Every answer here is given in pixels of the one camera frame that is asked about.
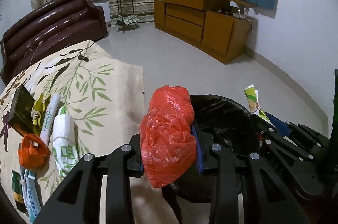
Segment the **white green tube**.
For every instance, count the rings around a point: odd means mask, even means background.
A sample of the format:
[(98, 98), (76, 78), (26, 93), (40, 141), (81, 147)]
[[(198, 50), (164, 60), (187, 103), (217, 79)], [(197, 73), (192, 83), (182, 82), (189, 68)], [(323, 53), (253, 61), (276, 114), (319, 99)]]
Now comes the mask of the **white green tube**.
[(52, 124), (56, 115), (57, 108), (60, 103), (61, 96), (58, 93), (51, 95), (50, 103), (47, 106), (44, 122), (42, 124), (40, 138), (46, 146), (49, 145), (50, 133), (52, 130)]

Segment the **black metal plant stand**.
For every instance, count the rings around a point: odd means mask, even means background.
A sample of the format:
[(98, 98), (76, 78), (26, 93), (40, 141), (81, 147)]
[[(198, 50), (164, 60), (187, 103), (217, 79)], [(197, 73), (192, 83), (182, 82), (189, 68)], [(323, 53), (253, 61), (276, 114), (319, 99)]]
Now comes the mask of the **black metal plant stand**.
[(125, 33), (127, 27), (139, 27), (139, 18), (135, 13), (134, 0), (127, 2), (126, 0), (116, 0), (117, 13), (115, 25), (118, 26), (122, 33)]

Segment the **white green plastic bag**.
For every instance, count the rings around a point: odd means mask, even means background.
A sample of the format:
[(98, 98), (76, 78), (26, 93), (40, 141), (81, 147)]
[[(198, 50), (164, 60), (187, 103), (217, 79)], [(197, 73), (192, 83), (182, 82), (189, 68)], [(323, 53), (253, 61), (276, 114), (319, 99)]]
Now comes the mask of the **white green plastic bag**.
[(65, 106), (59, 109), (54, 119), (52, 144), (59, 176), (65, 178), (79, 161), (75, 123)]

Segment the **green white wrapper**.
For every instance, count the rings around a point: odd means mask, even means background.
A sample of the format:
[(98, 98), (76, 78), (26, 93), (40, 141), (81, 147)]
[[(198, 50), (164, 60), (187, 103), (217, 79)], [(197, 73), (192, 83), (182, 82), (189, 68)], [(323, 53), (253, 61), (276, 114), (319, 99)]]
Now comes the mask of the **green white wrapper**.
[(249, 104), (249, 111), (251, 115), (257, 115), (270, 124), (271, 122), (269, 118), (259, 105), (258, 90), (255, 89), (254, 84), (246, 87), (244, 89), (244, 93)]

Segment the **black lined trash bin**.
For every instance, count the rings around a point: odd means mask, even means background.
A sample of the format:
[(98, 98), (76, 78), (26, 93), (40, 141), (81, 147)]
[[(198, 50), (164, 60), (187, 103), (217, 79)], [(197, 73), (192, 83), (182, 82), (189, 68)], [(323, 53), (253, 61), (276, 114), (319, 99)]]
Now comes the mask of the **black lined trash bin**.
[(239, 194), (244, 161), (258, 149), (257, 133), (244, 106), (218, 95), (192, 95), (190, 99), (195, 114), (191, 128), (196, 138), (196, 161), (177, 180), (162, 187), (162, 196), (170, 205), (178, 197), (191, 203), (211, 202), (217, 160), (209, 154), (209, 148), (214, 143), (235, 156)]

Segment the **red plastic bag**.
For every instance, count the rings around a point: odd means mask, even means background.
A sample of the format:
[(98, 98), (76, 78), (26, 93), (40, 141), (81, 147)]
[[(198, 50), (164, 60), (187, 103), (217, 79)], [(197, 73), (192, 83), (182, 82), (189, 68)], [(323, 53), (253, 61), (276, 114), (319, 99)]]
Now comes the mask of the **red plastic bag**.
[(196, 160), (196, 138), (191, 134), (194, 110), (182, 86), (158, 88), (140, 126), (144, 172), (153, 188), (177, 180)]

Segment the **dark brown leather sofa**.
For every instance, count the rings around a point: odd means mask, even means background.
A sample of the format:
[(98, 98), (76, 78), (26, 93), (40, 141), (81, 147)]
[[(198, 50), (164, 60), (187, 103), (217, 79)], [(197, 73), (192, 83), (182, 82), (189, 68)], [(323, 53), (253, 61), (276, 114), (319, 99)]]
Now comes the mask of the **dark brown leather sofa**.
[(104, 11), (91, 0), (52, 0), (21, 18), (1, 39), (1, 79), (15, 76), (68, 46), (108, 35)]

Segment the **orange plastic bag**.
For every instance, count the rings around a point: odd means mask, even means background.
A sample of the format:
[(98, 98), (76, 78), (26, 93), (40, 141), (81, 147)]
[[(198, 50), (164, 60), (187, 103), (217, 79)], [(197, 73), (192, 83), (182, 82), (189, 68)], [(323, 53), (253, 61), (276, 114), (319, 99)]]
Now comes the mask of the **orange plastic bag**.
[(28, 170), (43, 167), (49, 159), (49, 148), (35, 134), (25, 134), (18, 149), (19, 164)]

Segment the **black cigarette box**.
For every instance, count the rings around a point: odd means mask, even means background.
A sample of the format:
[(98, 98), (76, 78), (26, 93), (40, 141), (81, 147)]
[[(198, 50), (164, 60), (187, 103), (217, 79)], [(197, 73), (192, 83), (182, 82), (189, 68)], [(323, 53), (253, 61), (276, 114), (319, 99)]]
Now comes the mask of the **black cigarette box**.
[(8, 124), (21, 136), (33, 134), (33, 120), (31, 110), (35, 100), (23, 84), (21, 84), (13, 97), (9, 112)]

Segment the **white router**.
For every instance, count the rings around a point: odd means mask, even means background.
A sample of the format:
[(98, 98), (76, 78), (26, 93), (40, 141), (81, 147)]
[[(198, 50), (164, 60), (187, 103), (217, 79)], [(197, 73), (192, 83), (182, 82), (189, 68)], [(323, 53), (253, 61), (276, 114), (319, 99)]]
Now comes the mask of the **white router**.
[(248, 15), (249, 15), (249, 10), (250, 9), (247, 9), (246, 7), (243, 7), (241, 9), (238, 8), (238, 10), (237, 10), (238, 18), (239, 19), (247, 19)]

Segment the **blue toothpaste tube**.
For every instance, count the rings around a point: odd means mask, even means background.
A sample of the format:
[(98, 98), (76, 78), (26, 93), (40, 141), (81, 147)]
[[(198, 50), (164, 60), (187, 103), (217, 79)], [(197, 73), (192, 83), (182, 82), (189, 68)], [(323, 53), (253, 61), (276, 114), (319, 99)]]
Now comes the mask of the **blue toothpaste tube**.
[(36, 190), (36, 179), (35, 173), (31, 170), (27, 171), (26, 177), (26, 186), (27, 186), (27, 205), (29, 211), (29, 219), (31, 223), (34, 223), (36, 217), (41, 211), (41, 205), (38, 198), (37, 190)]

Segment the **wooden TV cabinet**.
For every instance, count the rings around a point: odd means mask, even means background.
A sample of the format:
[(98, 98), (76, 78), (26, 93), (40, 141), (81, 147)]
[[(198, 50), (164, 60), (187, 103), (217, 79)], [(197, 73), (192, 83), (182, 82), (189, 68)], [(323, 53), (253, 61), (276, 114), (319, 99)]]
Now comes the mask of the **wooden TV cabinet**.
[(155, 27), (227, 64), (241, 56), (252, 23), (239, 19), (242, 0), (155, 0)]

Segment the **green yellow bottle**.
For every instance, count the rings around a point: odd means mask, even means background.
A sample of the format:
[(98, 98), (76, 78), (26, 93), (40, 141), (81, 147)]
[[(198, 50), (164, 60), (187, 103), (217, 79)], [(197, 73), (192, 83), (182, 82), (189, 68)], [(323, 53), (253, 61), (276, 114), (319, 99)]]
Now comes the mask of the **green yellow bottle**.
[(26, 213), (26, 205), (23, 199), (22, 187), (21, 187), (21, 177), (20, 174), (16, 171), (11, 171), (11, 185), (13, 198), (15, 200), (15, 205), (17, 210)]

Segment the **floral beige tablecloth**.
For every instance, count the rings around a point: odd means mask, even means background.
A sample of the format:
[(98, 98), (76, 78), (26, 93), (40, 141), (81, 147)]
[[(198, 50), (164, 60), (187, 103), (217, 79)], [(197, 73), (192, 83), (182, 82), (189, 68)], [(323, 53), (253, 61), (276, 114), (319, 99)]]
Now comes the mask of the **floral beige tablecloth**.
[(1, 94), (1, 209), (14, 213), (11, 173), (20, 170), (22, 138), (8, 118), (21, 85), (35, 99), (60, 95), (75, 122), (80, 156), (105, 155), (127, 143), (144, 115), (143, 68), (115, 60), (93, 41), (60, 50), (20, 72)]

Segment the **yellow snack wrapper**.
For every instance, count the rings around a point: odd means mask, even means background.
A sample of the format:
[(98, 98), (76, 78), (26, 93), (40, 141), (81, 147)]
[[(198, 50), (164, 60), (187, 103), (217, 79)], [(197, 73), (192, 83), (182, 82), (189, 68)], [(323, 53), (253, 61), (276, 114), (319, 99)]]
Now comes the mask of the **yellow snack wrapper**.
[(42, 125), (45, 118), (47, 107), (50, 103), (50, 96), (45, 97), (43, 93), (40, 94), (39, 98), (34, 102), (31, 109), (31, 118), (33, 122), (33, 132), (35, 135), (40, 135)]

